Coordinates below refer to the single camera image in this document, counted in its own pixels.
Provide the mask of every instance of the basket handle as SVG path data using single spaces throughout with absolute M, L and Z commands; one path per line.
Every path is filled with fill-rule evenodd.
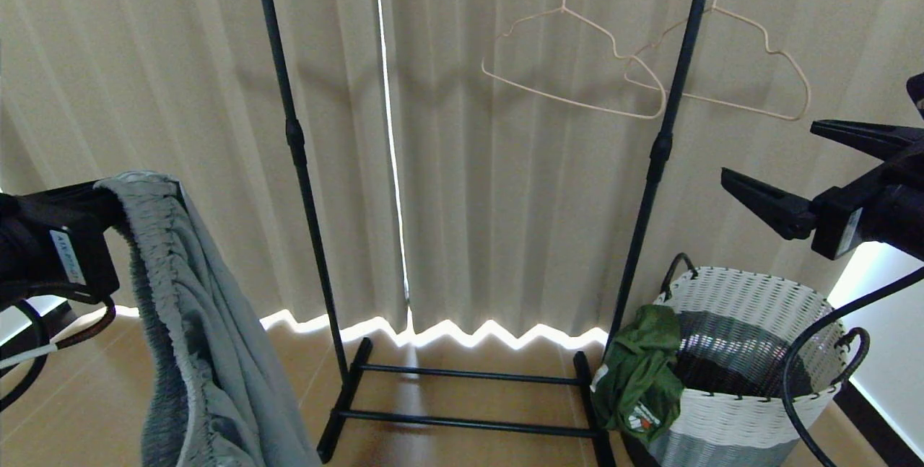
M 854 375 L 854 372 L 857 371 L 857 368 L 860 367 L 863 359 L 865 359 L 867 353 L 869 353 L 869 332 L 863 328 L 859 328 L 859 326 L 857 326 L 857 328 L 851 328 L 841 339 L 837 340 L 835 346 L 847 346 L 847 351 L 850 352 L 850 342 L 854 340 L 855 336 L 859 336 L 860 338 L 860 346 L 857 348 L 857 353 L 855 353 L 850 364 L 846 365 L 841 375 L 835 376 L 834 380 L 831 381 L 832 385 L 836 385 L 838 382 L 844 382 L 850 378 L 851 375 Z
M 686 253 L 677 254 L 674 256 L 671 266 L 667 268 L 667 275 L 664 276 L 664 280 L 661 281 L 661 292 L 664 292 L 664 300 L 669 300 L 673 298 L 674 294 L 671 292 L 671 280 L 674 279 L 674 271 L 677 270 L 677 266 L 680 264 L 680 260 L 683 260 L 687 264 L 687 270 L 693 270 L 693 277 L 696 279 L 696 276 L 699 274 L 696 271 L 696 267 L 693 266 L 693 262 L 690 261 L 690 257 Z

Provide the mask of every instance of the black metal clothes rack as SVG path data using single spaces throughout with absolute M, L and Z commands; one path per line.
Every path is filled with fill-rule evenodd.
M 311 245 L 314 249 L 314 256 L 321 281 L 321 290 L 323 290 L 324 305 L 326 305 L 327 316 L 330 318 L 331 334 L 334 339 L 334 351 L 336 352 L 337 365 L 340 369 L 340 378 L 343 383 L 340 396 L 337 398 L 333 410 L 331 410 L 330 419 L 327 421 L 327 427 L 324 429 L 318 445 L 318 453 L 320 454 L 321 460 L 326 463 L 326 461 L 332 458 L 334 448 L 336 448 L 337 440 L 340 437 L 347 418 L 357 418 L 404 424 L 449 425 L 449 427 L 468 427 L 495 431 L 534 433 L 539 435 L 590 438 L 593 443 L 597 464 L 601 467 L 615 467 L 613 450 L 610 448 L 609 435 L 606 430 L 598 426 L 596 418 L 594 417 L 593 407 L 590 402 L 590 365 L 588 365 L 587 357 L 583 352 L 575 353 L 574 365 L 577 375 L 574 378 L 509 375 L 499 374 L 498 372 L 471 372 L 370 364 L 369 357 L 370 353 L 372 353 L 372 340 L 366 338 L 360 343 L 359 351 L 357 351 L 352 365 L 347 367 L 347 356 L 346 353 L 344 353 L 343 341 L 340 337 L 340 326 L 337 323 L 336 306 L 334 306 L 334 294 L 331 289 L 331 280 L 327 269 L 326 256 L 324 255 L 323 241 L 321 241 L 321 229 L 318 224 L 317 211 L 314 207 L 313 193 L 311 193 L 308 159 L 305 154 L 305 137 L 300 122 L 298 122 L 295 105 L 292 101 L 292 90 L 289 84 L 286 56 L 283 53 L 279 23 L 276 20 L 274 0 L 261 0 L 261 2 L 263 2 L 263 15 L 266 21 L 267 33 L 269 34 L 270 49 L 271 52 L 273 52 L 273 62 L 275 65 L 276 77 L 279 82 L 279 91 L 282 96 L 284 114 L 286 114 L 287 142 L 292 153 L 292 161 L 296 168 L 298 187 L 300 187 L 301 198 L 308 220 Z M 684 31 L 680 54 L 677 56 L 676 70 L 674 70 L 670 95 L 667 99 L 664 117 L 661 119 L 661 129 L 651 146 L 650 163 L 646 175 L 645 188 L 641 198 L 640 211 L 636 219 L 635 229 L 632 233 L 632 240 L 629 246 L 626 264 L 624 265 L 621 284 L 619 286 L 613 325 L 611 325 L 610 330 L 610 339 L 619 329 L 624 311 L 626 310 L 629 291 L 631 290 L 632 281 L 638 265 L 638 257 L 640 257 L 641 254 L 645 232 L 648 228 L 651 210 L 653 210 L 654 198 L 657 194 L 661 177 L 663 177 L 664 167 L 671 154 L 674 121 L 676 121 L 677 110 L 680 106 L 680 99 L 682 98 L 684 83 L 687 80 L 690 62 L 693 59 L 693 50 L 696 46 L 697 33 L 699 33 L 699 26 L 700 23 L 702 23 L 705 5 L 706 0 L 692 0 L 690 3 L 689 22 Z M 359 388 L 362 374 L 366 371 L 573 385 L 573 387 L 580 389 L 588 425 L 587 427 L 553 427 L 552 425 L 517 424 L 510 422 L 356 410 L 352 408 L 353 398 Z

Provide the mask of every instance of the curtain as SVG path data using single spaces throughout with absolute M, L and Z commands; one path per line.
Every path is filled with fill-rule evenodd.
M 569 0 L 613 30 L 621 53 L 656 40 L 690 0 Z M 495 319 L 515 335 L 536 323 L 571 335 L 608 328 L 660 119 L 564 105 L 496 82 L 495 73 L 607 108 L 657 110 L 623 82 L 609 40 L 564 16 L 518 27 L 561 0 L 383 0 L 396 154 L 415 328 L 451 319 L 471 332 Z M 684 100 L 627 318 L 650 302 L 667 264 L 789 277 L 828 292 L 846 260 L 785 241 L 720 187 L 721 167 L 805 197 L 875 160 L 809 134 L 819 118 L 919 121 L 905 80 L 924 70 L 921 0 L 722 0 L 768 27 L 811 80 L 812 105 L 786 123 Z M 645 60 L 670 85 L 682 29 Z M 638 78 L 640 73 L 633 71 Z M 759 32 L 707 17 L 687 91 L 795 115 L 803 93 Z
M 0 188 L 171 173 L 260 315 L 324 314 L 260 0 L 0 4 Z M 340 322 L 403 329 L 376 0 L 276 6 Z

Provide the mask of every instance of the light under curtain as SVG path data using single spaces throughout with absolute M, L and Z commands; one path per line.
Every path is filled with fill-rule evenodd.
M 575 21 L 532 23 L 492 48 L 511 21 L 560 1 L 382 0 L 379 32 L 377 0 L 276 0 L 341 326 L 379 315 L 396 331 L 406 323 L 383 35 L 415 329 L 445 319 L 469 333 L 489 319 L 515 335 L 536 323 L 570 335 L 608 328 L 660 121 L 552 102 L 481 72 L 487 56 L 497 73 L 557 95 L 656 110 L 657 95 L 624 82 L 608 40 Z M 809 135 L 809 122 L 915 121 L 904 82 L 924 69 L 922 1 L 722 0 L 798 59 L 812 106 L 786 123 L 684 99 L 628 316 L 657 295 L 680 250 L 697 264 L 834 285 L 846 260 L 780 240 L 720 188 L 720 168 L 812 197 L 871 167 Z M 689 9 L 568 3 L 614 32 L 620 53 Z M 0 6 L 0 188 L 172 173 L 258 313 L 323 314 L 258 0 Z M 666 85 L 680 37 L 645 56 Z M 763 55 L 758 33 L 707 17 L 699 39 L 690 92 L 798 112 L 798 78 Z
M 324 314 L 260 0 L 0 0 L 0 188 L 175 175 L 258 315 Z M 276 0 L 344 326 L 406 325 L 375 0 Z M 128 253 L 111 240 L 123 290 Z M 133 305 L 130 295 L 116 298 Z
M 924 69 L 921 0 L 722 0 L 768 27 L 811 79 L 812 106 L 786 123 L 684 99 L 627 317 L 653 300 L 680 250 L 698 264 L 789 277 L 828 292 L 846 260 L 787 243 L 719 184 L 732 167 L 813 197 L 873 159 L 809 134 L 820 118 L 914 123 L 905 80 Z M 519 17 L 561 0 L 383 0 L 415 328 L 494 319 L 515 335 L 545 323 L 578 335 L 609 328 L 659 121 L 564 105 L 505 78 L 605 108 L 650 113 L 657 95 L 623 80 L 609 40 L 547 17 L 501 39 Z M 683 19 L 689 0 L 568 0 L 633 53 Z M 669 86 L 682 30 L 646 62 Z M 635 70 L 633 76 L 642 77 Z M 789 115 L 804 95 L 766 56 L 759 32 L 704 20 L 687 92 Z

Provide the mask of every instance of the wooden floor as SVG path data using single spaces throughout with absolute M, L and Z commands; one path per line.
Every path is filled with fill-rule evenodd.
M 301 414 L 313 440 L 321 435 L 339 381 L 326 328 L 295 334 L 286 323 L 270 338 L 300 397 Z M 572 351 L 536 339 L 519 351 L 485 339 L 467 349 L 450 338 L 426 346 L 396 346 L 373 335 L 374 362 L 422 367 L 574 375 Z M 358 341 L 347 343 L 352 357 Z M 600 346 L 586 349 L 591 367 Z M 137 319 L 119 316 L 103 334 L 52 355 L 35 385 L 0 414 L 0 463 L 7 466 L 139 465 L 139 435 L 152 393 L 152 364 Z M 3 379 L 4 392 L 13 374 Z M 366 372 L 354 403 L 373 411 L 498 419 L 537 424 L 581 425 L 577 389 L 448 377 L 409 377 Z M 813 434 L 841 467 L 884 467 L 857 430 L 832 405 Z M 616 461 L 630 466 L 619 438 L 611 435 Z M 349 420 L 329 465 L 595 465 L 590 440 L 542 437 L 449 427 Z M 800 445 L 785 467 L 814 467 Z

